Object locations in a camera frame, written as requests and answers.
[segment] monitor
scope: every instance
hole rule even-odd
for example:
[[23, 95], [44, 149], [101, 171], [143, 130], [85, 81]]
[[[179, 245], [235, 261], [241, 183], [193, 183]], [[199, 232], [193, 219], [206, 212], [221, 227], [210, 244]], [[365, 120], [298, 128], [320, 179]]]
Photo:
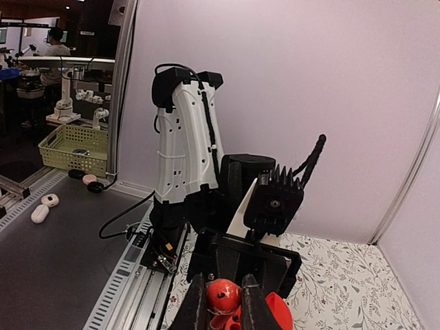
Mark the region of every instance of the monitor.
[[0, 45], [4, 45], [6, 43], [7, 33], [8, 33], [7, 27], [0, 27]]

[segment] red object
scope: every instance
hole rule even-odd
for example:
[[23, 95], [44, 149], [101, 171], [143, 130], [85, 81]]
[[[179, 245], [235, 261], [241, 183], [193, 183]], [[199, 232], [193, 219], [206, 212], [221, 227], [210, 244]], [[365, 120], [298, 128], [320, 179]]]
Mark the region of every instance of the red object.
[[230, 315], [241, 305], [241, 288], [230, 280], [218, 279], [206, 290], [208, 310], [215, 315]]
[[209, 324], [213, 329], [222, 329], [223, 325], [230, 319], [231, 315], [216, 315]]
[[281, 297], [275, 292], [271, 292], [266, 297], [266, 303], [269, 305], [270, 311], [274, 314], [275, 320], [278, 322], [282, 330], [293, 330], [294, 319], [290, 313], [289, 307]]
[[[294, 330], [294, 319], [290, 314], [289, 307], [278, 294], [271, 292], [266, 297], [266, 303], [282, 330]], [[225, 330], [241, 330], [240, 322], [241, 307], [226, 322]]]

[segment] gray table surface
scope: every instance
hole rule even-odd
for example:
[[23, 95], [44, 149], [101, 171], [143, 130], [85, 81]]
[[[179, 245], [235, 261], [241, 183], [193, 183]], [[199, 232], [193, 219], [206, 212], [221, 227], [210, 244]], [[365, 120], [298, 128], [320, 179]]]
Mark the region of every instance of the gray table surface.
[[[51, 193], [60, 204], [46, 220], [30, 220], [34, 207], [0, 233], [0, 328], [82, 329], [127, 241], [101, 240], [102, 224], [138, 199], [119, 192], [88, 192], [66, 177]], [[107, 228], [138, 222], [148, 204]]]

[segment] red ball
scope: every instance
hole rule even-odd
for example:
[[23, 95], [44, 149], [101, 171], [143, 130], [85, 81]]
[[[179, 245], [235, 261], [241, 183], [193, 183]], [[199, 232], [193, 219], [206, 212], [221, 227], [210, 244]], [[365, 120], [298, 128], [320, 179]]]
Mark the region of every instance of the red ball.
[[230, 280], [218, 279], [206, 290], [208, 310], [216, 315], [232, 314], [241, 305], [241, 288]]

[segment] pink object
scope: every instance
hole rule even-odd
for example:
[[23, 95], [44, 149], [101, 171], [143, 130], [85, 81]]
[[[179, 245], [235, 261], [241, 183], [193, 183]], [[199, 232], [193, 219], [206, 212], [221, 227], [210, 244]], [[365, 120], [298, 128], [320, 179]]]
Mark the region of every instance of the pink object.
[[86, 186], [88, 186], [90, 182], [95, 182], [95, 181], [98, 181], [98, 178], [96, 177], [96, 175], [93, 174], [86, 174], [84, 177], [82, 177], [82, 182]]

